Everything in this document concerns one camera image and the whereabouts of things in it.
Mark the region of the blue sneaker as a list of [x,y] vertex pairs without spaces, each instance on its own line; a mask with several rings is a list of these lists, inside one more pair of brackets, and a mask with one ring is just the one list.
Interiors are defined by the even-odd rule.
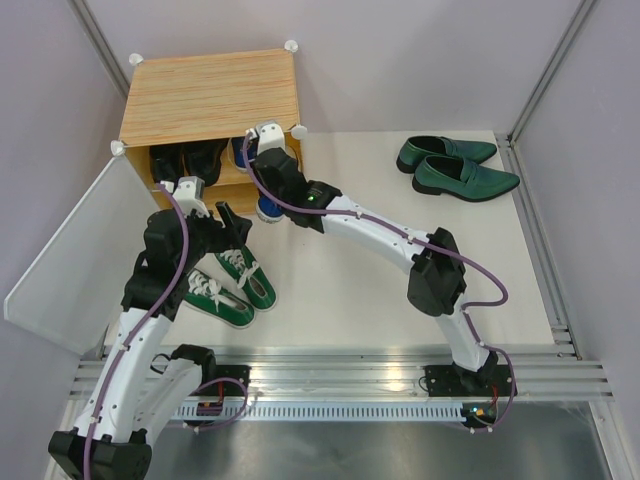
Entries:
[[229,161],[235,166],[235,168],[240,172],[245,173],[246,163],[244,155],[247,155],[250,163],[255,160],[255,157],[257,155],[257,141],[255,139],[250,140],[248,142],[247,148],[244,148],[243,145],[243,137],[231,138],[228,143],[227,154]]
[[284,217],[279,206],[263,195],[258,198],[255,210],[258,218],[268,224],[277,223]]

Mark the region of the black patent shoe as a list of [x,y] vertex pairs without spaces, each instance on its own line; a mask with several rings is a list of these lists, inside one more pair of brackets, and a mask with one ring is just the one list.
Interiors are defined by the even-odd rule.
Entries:
[[214,185],[221,173],[221,155],[227,139],[188,142],[183,145],[183,162],[190,176],[200,178],[206,187]]
[[150,171],[155,183],[177,183],[183,176],[182,146],[180,144],[153,145],[149,148]]

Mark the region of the green sneaker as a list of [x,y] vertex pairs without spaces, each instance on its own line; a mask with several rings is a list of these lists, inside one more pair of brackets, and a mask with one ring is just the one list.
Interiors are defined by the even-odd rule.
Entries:
[[198,269],[188,275],[184,301],[191,309],[236,329],[244,329],[255,320],[253,306]]
[[216,253],[215,258],[255,309],[268,311],[275,306],[276,291],[247,246]]

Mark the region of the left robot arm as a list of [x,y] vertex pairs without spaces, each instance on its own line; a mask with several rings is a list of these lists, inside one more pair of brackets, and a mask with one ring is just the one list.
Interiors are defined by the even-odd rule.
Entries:
[[153,446],[183,401],[215,390],[212,350],[180,345],[165,371],[143,389],[161,341],[188,292],[188,276],[207,254],[246,243],[252,223],[225,202],[214,211],[173,206],[152,214],[144,248],[124,287],[116,340],[86,407],[48,452],[72,479],[142,479]]

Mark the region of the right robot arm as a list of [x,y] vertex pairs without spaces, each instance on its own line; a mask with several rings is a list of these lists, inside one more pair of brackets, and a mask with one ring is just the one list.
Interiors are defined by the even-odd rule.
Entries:
[[469,396],[494,394],[498,360],[507,353],[486,344],[477,332],[465,299],[465,269],[473,267],[497,285],[497,277],[461,255],[453,235],[442,228],[428,234],[393,223],[357,206],[339,189],[310,181],[282,147],[260,147],[248,162],[256,186],[297,226],[354,241],[396,265],[408,277],[407,299],[433,318],[449,344],[452,371]]

